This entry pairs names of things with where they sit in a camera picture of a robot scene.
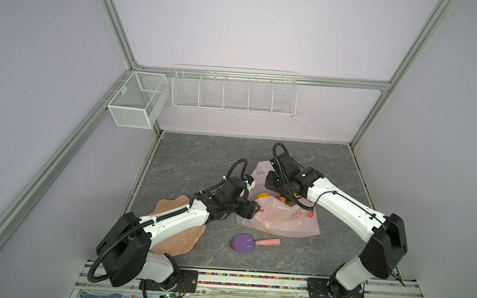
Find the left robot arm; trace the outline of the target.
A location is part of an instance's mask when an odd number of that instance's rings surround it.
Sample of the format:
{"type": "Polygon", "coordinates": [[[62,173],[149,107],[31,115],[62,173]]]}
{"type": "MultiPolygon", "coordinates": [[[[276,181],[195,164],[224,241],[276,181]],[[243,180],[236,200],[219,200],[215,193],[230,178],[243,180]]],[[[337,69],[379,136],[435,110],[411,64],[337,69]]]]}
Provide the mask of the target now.
{"type": "Polygon", "coordinates": [[[248,199],[253,184],[254,179],[244,170],[237,176],[228,171],[218,184],[194,193],[186,205],[144,217],[133,212],[122,215],[96,247],[88,282],[108,280],[113,287],[120,287],[139,278],[164,290],[175,288],[182,279],[181,269],[170,254],[158,255],[154,248],[174,235],[231,214],[252,219],[260,209],[248,199]]]}

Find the pink wavy plate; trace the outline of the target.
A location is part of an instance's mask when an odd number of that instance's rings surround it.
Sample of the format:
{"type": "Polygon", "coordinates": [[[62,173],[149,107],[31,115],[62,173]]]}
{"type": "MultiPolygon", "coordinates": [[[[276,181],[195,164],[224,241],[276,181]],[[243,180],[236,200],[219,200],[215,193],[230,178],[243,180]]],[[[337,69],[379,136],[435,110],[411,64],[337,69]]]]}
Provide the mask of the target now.
{"type": "MultiPolygon", "coordinates": [[[[163,214],[168,210],[173,210],[177,207],[185,206],[189,204],[189,198],[185,195],[181,195],[177,199],[160,200],[154,211],[150,215],[163,214]]],[[[179,232],[167,239],[162,240],[160,243],[152,247],[151,252],[156,255],[169,254],[171,257],[182,255],[193,249],[194,245],[198,242],[204,231],[205,225],[191,227],[182,232],[179,232]]]]}

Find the pink plastic bag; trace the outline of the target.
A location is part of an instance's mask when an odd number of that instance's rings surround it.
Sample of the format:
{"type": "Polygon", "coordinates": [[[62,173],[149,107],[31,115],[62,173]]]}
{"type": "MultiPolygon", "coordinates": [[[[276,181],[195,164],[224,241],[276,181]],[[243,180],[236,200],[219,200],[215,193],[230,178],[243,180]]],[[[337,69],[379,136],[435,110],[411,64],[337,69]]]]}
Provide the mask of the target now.
{"type": "Polygon", "coordinates": [[[306,238],[320,234],[317,212],[307,211],[298,205],[281,203],[277,198],[280,194],[265,187],[265,180],[273,166],[268,161],[260,161],[252,172],[255,186],[250,191],[249,199],[260,205],[260,211],[253,219],[248,220],[236,216],[237,223],[247,228],[282,237],[306,238]],[[269,193],[271,196],[255,199],[258,194],[269,193]]]}

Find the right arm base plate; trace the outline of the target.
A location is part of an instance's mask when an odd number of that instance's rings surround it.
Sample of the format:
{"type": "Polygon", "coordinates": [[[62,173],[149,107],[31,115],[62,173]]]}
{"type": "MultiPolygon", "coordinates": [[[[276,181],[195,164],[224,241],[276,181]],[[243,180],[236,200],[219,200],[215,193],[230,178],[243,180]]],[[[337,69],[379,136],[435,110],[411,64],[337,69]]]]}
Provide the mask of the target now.
{"type": "Polygon", "coordinates": [[[307,291],[309,298],[365,298],[361,285],[347,290],[337,281],[326,278],[308,278],[307,291]]]}

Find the small white mesh basket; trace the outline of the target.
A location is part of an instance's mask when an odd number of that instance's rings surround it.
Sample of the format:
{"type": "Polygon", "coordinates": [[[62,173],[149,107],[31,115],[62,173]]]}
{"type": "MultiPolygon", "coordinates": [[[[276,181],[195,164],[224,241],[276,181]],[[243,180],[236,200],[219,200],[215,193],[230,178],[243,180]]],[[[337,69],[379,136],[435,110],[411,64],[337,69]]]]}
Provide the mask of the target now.
{"type": "Polygon", "coordinates": [[[166,75],[133,71],[107,107],[119,127],[151,130],[169,94],[166,75]]]}

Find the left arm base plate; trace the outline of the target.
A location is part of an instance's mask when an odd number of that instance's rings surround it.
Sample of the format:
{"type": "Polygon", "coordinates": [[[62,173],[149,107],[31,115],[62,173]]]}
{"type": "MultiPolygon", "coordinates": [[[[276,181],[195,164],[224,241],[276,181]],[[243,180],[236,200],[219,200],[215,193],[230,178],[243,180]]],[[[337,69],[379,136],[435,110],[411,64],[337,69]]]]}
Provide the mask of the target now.
{"type": "Polygon", "coordinates": [[[197,270],[178,270],[169,276],[164,282],[157,283],[154,280],[144,280],[146,290],[162,292],[195,293],[198,286],[199,272],[197,270]]]}

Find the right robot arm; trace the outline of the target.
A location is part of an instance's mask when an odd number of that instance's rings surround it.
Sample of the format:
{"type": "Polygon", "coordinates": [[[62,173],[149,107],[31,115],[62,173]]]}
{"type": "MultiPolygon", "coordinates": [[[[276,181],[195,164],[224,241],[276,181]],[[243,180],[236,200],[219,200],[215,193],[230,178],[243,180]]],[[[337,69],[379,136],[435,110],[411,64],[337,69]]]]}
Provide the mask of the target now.
{"type": "Polygon", "coordinates": [[[371,279],[387,279],[408,252],[404,220],[396,214],[385,215],[332,184],[318,170],[304,168],[281,142],[272,147],[273,170],[265,186],[300,208],[312,211],[325,208],[355,232],[365,244],[364,250],[340,265],[326,283],[330,298],[347,298],[362,291],[371,279]]]}

